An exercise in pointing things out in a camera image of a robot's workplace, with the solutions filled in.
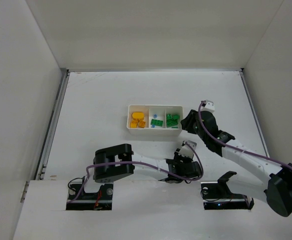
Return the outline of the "green square lego brick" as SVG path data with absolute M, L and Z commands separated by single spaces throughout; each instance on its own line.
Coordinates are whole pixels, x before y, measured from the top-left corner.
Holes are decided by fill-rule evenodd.
M 178 114 L 174 114 L 172 115 L 172 118 L 176 121 L 178 121 L 180 119 L 180 116 Z

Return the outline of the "green lego plate piece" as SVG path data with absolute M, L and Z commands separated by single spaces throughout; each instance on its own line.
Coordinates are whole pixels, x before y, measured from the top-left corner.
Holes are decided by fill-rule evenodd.
M 166 121 L 166 127 L 172 128 L 178 125 L 178 121 L 176 119 L 170 119 Z

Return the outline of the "small green lego brick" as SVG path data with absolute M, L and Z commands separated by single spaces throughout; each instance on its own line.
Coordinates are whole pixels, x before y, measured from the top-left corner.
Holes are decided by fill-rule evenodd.
M 173 116 L 171 114 L 166 114 L 166 121 L 172 121 Z

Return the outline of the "yellow face lego cube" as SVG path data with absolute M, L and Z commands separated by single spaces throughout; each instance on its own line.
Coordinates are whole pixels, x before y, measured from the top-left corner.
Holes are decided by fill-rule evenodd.
M 147 123 L 146 123 L 146 121 L 143 121 L 143 120 L 141 120 L 139 123 L 138 123 L 138 127 L 139 128 L 145 128 L 147 126 Z

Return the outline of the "yellow oval butterfly lego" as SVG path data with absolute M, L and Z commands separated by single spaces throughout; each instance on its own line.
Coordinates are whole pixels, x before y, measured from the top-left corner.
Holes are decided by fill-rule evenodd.
M 143 121 L 145 118 L 145 114 L 143 112 L 133 112 L 132 119 L 134 121 Z

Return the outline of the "yellow striped lego brick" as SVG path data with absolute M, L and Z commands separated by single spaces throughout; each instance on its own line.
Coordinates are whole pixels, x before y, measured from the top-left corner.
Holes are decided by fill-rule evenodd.
M 129 127 L 132 128 L 132 129 L 134 129 L 134 128 L 138 128 L 138 124 L 139 124 L 139 120 L 134 120 L 134 119 L 133 119 L 133 120 L 130 122 Z

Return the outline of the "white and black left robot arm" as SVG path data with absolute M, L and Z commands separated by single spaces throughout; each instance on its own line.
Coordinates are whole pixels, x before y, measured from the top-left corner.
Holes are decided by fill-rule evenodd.
M 130 144 L 120 144 L 97 150 L 93 160 L 92 171 L 88 176 L 97 183 L 113 183 L 133 174 L 151 177 L 170 184 L 182 181 L 200 180 L 204 175 L 202 163 L 197 157 L 197 144 L 184 141 L 174 152 L 172 159 L 154 159 L 134 153 Z

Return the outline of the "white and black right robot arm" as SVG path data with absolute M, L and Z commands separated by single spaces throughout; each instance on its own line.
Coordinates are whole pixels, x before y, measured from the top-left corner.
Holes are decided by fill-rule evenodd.
M 209 111 L 191 110 L 181 120 L 183 130 L 196 134 L 205 146 L 220 157 L 230 160 L 257 178 L 248 181 L 235 171 L 228 171 L 215 182 L 221 198 L 246 195 L 259 199 L 282 217 L 292 213 L 292 164 L 264 159 L 246 149 L 235 137 L 218 128 Z

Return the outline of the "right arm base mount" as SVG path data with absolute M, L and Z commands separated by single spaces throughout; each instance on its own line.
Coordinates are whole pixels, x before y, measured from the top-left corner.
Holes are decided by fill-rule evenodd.
M 232 193 L 226 183 L 237 173 L 228 171 L 217 181 L 201 182 L 201 197 L 204 210 L 251 210 L 254 199 L 246 195 Z

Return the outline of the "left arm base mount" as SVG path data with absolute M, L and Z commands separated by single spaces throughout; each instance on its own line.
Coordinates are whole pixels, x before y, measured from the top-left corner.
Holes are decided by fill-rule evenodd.
M 67 211 L 111 211 L 113 198 L 113 184 L 97 184 L 96 190 L 87 192 L 83 189 L 76 198 L 85 177 L 74 178 L 68 182 Z

